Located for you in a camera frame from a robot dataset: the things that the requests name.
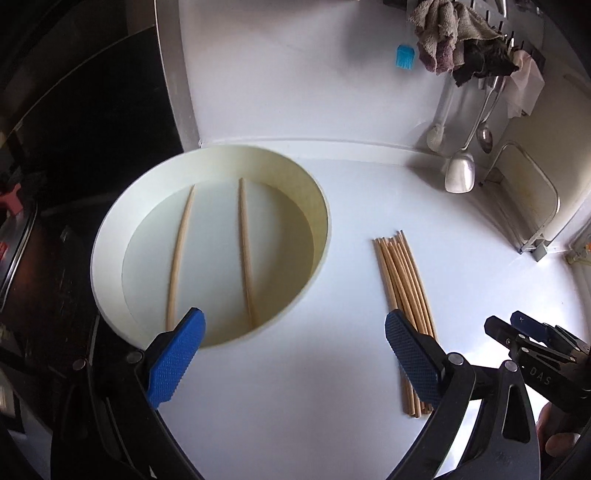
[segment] bundle of chopsticks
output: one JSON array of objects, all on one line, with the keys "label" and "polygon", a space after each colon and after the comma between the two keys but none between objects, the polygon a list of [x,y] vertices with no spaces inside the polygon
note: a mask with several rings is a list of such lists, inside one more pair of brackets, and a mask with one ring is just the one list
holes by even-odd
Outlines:
[{"label": "bundle of chopsticks", "polygon": [[[404,233],[401,231],[393,238],[377,238],[374,244],[390,310],[402,310],[419,333],[437,340],[423,282]],[[411,417],[420,418],[421,414],[429,414],[433,411],[431,405],[419,400],[405,375],[403,375],[402,390],[405,413]]]}]

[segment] metal spoon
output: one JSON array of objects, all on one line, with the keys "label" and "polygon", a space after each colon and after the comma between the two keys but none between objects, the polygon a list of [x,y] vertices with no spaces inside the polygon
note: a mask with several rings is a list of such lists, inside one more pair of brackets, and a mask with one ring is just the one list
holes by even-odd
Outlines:
[{"label": "metal spoon", "polygon": [[492,132],[486,121],[490,117],[492,111],[495,109],[496,104],[501,98],[501,93],[503,88],[505,87],[505,77],[501,80],[500,77],[495,77],[492,81],[492,89],[496,91],[495,101],[492,102],[491,109],[488,110],[488,113],[485,117],[480,121],[478,124],[478,128],[476,129],[476,138],[478,139],[478,143],[480,144],[481,149],[484,150],[485,153],[492,152]]},{"label": "metal spoon", "polygon": [[492,92],[494,89],[489,89],[488,93],[486,94],[486,98],[484,99],[484,103],[482,104],[482,108],[480,109],[480,113],[474,122],[474,126],[470,131],[470,135],[468,135],[468,139],[464,146],[455,152],[449,163],[447,164],[447,170],[445,172],[445,189],[450,193],[466,193],[473,189],[474,181],[476,178],[476,166],[474,165],[474,157],[466,150],[468,150],[468,145],[474,138],[474,134],[476,133],[476,128],[480,122],[482,114],[486,108],[486,104],[488,100],[491,98]]}]

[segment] white countertop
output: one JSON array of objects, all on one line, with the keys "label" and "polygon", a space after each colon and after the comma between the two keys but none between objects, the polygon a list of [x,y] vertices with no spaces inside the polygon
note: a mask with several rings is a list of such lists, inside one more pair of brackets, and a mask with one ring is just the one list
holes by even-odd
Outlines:
[{"label": "white countertop", "polygon": [[[383,480],[412,444],[424,420],[402,412],[373,238],[404,230],[441,346],[472,364],[508,358],[484,333],[490,315],[508,320],[521,310],[589,338],[570,267],[560,256],[518,255],[478,187],[453,195],[433,170],[300,163],[323,188],[333,222],[315,283],[254,335],[199,350],[160,407],[207,480]],[[537,415],[545,401],[535,393],[531,401]],[[472,402],[440,473],[459,460],[477,411]]]}]

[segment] red object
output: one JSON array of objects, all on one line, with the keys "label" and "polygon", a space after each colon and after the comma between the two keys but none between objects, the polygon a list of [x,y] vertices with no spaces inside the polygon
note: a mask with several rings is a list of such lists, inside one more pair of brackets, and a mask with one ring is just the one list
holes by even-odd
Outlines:
[{"label": "red object", "polygon": [[22,203],[18,199],[17,192],[21,189],[21,184],[17,183],[11,192],[0,195],[0,207],[7,208],[12,216],[22,212]]}]

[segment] metal screw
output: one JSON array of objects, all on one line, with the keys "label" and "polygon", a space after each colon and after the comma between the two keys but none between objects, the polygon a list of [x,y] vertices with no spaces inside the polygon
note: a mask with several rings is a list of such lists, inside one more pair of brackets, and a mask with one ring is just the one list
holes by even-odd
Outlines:
[{"label": "metal screw", "polygon": [[72,368],[74,369],[74,372],[79,372],[85,366],[86,366],[86,360],[83,358],[79,358],[78,360],[74,360],[74,363],[72,364]]},{"label": "metal screw", "polygon": [[142,357],[142,352],[136,350],[134,352],[128,353],[127,357],[125,357],[125,360],[127,361],[127,363],[133,365],[139,362],[142,359]]},{"label": "metal screw", "polygon": [[509,372],[517,372],[517,370],[519,369],[517,367],[517,364],[513,360],[507,360],[503,365],[505,365],[505,368]]},{"label": "metal screw", "polygon": [[464,363],[464,357],[462,357],[459,353],[450,353],[447,356],[447,359],[450,361],[451,364],[460,366]]}]

